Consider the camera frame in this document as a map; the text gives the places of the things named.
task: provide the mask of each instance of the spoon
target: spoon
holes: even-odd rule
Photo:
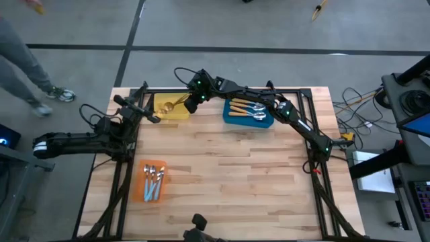
[[[256,105],[251,106],[251,105],[247,105],[247,104],[241,104],[241,103],[238,103],[238,102],[230,102],[230,105],[235,106],[235,107],[251,108],[254,111],[263,111],[263,110],[266,109],[265,106],[262,106],[262,107],[261,106],[256,106]]]
[[[147,194],[148,194],[148,173],[149,173],[149,165],[148,164],[146,164],[144,167],[143,167],[143,171],[146,173],[146,176],[145,176],[145,190],[144,190],[144,194],[143,194],[143,196],[145,197]]]
[[[185,99],[188,98],[189,94],[185,94],[182,97],[180,97],[174,104],[172,102],[166,102],[163,105],[163,108],[160,109],[157,113],[158,114],[166,114],[170,111],[172,111],[176,105],[178,104],[182,104],[183,102],[185,102]]]
[[[230,116],[250,116],[250,117],[253,117],[254,119],[256,119],[258,121],[262,121],[266,117],[266,114],[263,112],[251,113],[251,112],[248,112],[242,108],[238,108],[238,107],[234,107],[234,106],[230,106],[230,109],[237,111],[237,112],[229,112],[228,115],[230,115]]]
[[[262,121],[263,119],[266,118],[266,114],[263,112],[257,112],[254,114],[246,114],[246,113],[238,113],[238,112],[229,112],[228,115],[230,116],[249,116],[249,117],[253,117],[254,119],[256,119],[257,121]]]
[[[153,192],[154,192],[154,189],[155,189],[155,185],[159,182],[160,179],[161,179],[161,177],[157,177],[157,180],[156,180],[155,184],[150,187],[149,193],[148,193],[148,195],[146,195],[146,197],[144,199],[145,202],[148,202],[149,200],[152,200],[152,196],[153,196]]]
[[[148,192],[148,194],[146,195],[146,196],[149,196],[149,200],[151,200],[152,198],[153,198],[153,190],[154,189],[151,189],[152,187],[153,187],[153,183],[154,183],[154,175],[155,175],[155,172],[156,172],[157,170],[155,169],[155,165],[153,165],[153,166],[151,166],[150,167],[150,169],[149,169],[149,173],[151,174],[151,177],[150,177],[150,191]]]
[[[251,101],[240,99],[240,98],[233,98],[232,101],[242,103],[242,104],[253,104],[256,107],[264,108],[264,104],[260,104],[257,102],[251,102]]]
[[[157,189],[155,190],[155,196],[154,196],[154,200],[158,200],[159,199],[159,193],[160,193],[160,184],[161,182],[163,182],[163,176],[164,176],[164,167],[160,168],[160,171],[157,174]]]

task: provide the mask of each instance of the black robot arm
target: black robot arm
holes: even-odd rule
[[[97,124],[89,125],[93,132],[62,133],[50,132],[33,140],[33,154],[39,159],[49,159],[59,155],[105,153],[114,161],[127,159],[130,145],[134,143],[140,121],[143,117],[153,123],[160,119],[146,108],[139,108],[134,102],[142,95],[148,85],[145,83],[133,96],[122,98],[114,96],[114,101],[121,106],[112,115],[103,114]]]
[[[198,104],[209,101],[213,97],[222,99],[240,98],[263,104],[268,112],[279,122],[289,124],[295,131],[301,134],[310,144],[313,161],[329,160],[334,143],[326,135],[319,135],[305,124],[299,115],[299,111],[290,100],[277,93],[271,81],[267,82],[269,89],[256,90],[241,87],[234,81],[216,77],[215,79],[205,71],[198,71],[187,87],[191,95],[185,101],[185,106],[190,113],[197,110]]]

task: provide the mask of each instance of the concrete floor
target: concrete floor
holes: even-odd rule
[[[147,0],[134,45],[307,48],[335,50],[430,51],[430,7],[426,0],[392,4],[389,0],[330,0],[320,17],[310,22],[317,0]],[[0,13],[28,44],[125,45],[138,0],[44,0],[46,15],[39,16],[19,1],[0,2]],[[43,99],[54,108],[52,117],[34,117],[23,101],[0,89],[0,122],[22,133],[18,149],[31,152],[34,137],[46,132],[85,132],[78,109],[83,103],[106,109],[122,50],[33,50],[59,86],[73,89],[78,98],[70,104]],[[176,87],[175,67],[205,68],[213,76],[243,85],[329,86],[333,101],[353,87],[364,93],[377,88],[380,77],[402,72],[422,56],[337,56],[323,54],[257,54],[132,51],[122,87],[148,81],[153,87]],[[189,73],[180,73],[187,79]],[[42,97],[24,76],[28,86]],[[384,119],[394,121],[389,110]],[[372,104],[360,112],[378,118]],[[395,130],[393,126],[383,124]],[[372,127],[363,136],[364,148],[390,148],[400,138]],[[87,182],[92,155],[52,159],[54,172],[36,174],[24,203],[36,214],[21,214],[13,236],[30,241],[71,237]],[[357,194],[366,234],[377,239],[419,241],[416,229],[400,231],[386,225],[398,220],[394,201]]]

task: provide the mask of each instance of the person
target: person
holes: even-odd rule
[[[62,102],[71,102],[76,95],[64,87],[56,87],[30,49],[21,41],[6,19],[0,16],[0,86],[10,94],[27,102],[39,117],[51,115],[52,108],[38,100],[13,71],[10,61],[19,67],[45,96]]]

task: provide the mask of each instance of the yellow tray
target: yellow tray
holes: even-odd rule
[[[164,104],[171,102],[174,104],[179,98],[183,97],[185,93],[156,93],[154,95],[154,111],[163,109]],[[171,120],[184,120],[189,118],[189,112],[183,104],[177,104],[175,108],[167,114],[159,115],[161,119]]]

